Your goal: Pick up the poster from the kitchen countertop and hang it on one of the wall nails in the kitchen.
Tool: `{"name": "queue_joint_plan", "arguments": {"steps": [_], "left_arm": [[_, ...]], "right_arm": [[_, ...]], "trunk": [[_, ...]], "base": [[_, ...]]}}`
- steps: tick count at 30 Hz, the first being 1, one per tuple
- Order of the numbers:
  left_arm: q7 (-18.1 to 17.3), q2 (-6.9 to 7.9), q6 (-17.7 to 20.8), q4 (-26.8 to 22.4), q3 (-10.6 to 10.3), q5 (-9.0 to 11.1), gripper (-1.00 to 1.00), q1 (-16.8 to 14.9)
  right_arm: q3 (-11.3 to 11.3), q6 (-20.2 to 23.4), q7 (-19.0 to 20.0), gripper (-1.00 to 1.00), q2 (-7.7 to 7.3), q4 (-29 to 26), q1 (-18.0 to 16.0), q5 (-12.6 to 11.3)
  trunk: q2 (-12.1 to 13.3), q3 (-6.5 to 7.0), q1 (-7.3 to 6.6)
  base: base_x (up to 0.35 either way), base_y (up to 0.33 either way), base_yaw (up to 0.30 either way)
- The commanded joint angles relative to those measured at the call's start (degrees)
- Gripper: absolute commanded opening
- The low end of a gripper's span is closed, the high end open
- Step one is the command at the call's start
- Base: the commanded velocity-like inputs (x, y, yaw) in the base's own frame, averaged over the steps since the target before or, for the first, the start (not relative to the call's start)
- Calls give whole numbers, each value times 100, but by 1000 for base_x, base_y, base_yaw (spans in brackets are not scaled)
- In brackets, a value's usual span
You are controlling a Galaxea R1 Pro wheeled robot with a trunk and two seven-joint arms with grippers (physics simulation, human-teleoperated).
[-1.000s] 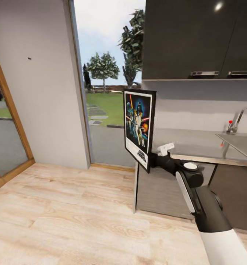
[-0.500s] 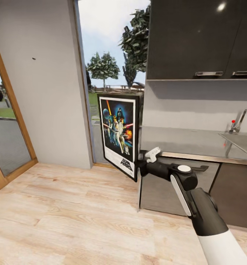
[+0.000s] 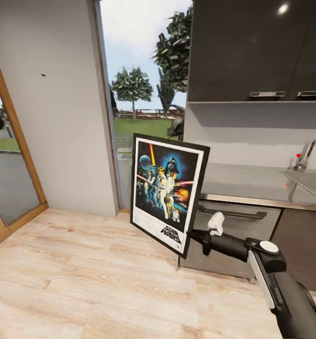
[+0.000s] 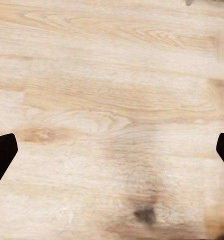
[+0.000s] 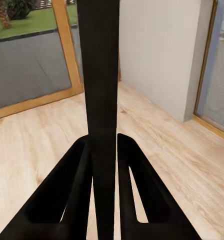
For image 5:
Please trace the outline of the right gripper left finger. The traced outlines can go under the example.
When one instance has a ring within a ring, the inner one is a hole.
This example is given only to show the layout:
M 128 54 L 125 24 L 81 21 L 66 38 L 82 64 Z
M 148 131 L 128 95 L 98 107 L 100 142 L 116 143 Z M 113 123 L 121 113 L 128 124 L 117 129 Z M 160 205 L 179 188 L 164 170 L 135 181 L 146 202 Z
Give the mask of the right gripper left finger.
M 85 135 L 38 186 L 0 240 L 86 240 L 92 176 L 89 135 Z

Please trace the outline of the poster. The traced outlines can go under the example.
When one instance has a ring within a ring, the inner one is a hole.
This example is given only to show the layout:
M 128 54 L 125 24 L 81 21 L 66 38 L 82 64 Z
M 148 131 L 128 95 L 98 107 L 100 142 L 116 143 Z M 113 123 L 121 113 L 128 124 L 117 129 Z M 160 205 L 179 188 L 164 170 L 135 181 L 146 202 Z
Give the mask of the poster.
M 114 240 L 120 0 L 76 0 L 98 240 Z

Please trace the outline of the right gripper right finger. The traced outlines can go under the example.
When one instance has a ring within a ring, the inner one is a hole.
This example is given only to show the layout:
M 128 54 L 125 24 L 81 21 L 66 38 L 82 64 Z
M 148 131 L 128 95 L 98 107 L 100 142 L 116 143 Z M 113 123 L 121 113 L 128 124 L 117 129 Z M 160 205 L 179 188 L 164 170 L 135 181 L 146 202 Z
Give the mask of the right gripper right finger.
M 137 142 L 117 135 L 121 240 L 202 240 Z M 137 220 L 131 168 L 148 223 Z

